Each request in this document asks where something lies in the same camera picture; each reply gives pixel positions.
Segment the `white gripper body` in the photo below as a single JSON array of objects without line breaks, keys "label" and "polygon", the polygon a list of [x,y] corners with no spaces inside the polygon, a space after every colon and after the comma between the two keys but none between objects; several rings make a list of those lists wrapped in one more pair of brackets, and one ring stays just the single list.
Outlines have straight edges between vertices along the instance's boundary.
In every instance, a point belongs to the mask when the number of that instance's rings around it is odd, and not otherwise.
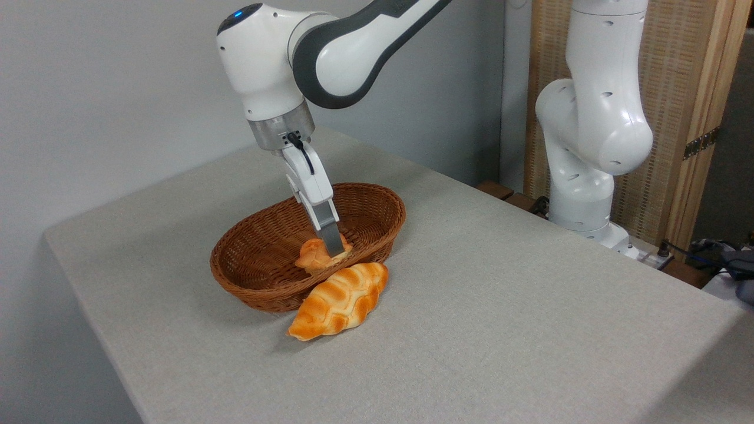
[{"label": "white gripper body", "polygon": [[333,198],[333,190],[328,175],[318,154],[305,140],[303,148],[288,145],[282,150],[276,150],[275,155],[285,161],[286,174],[296,175],[302,193],[305,195],[302,204],[313,207]]}]

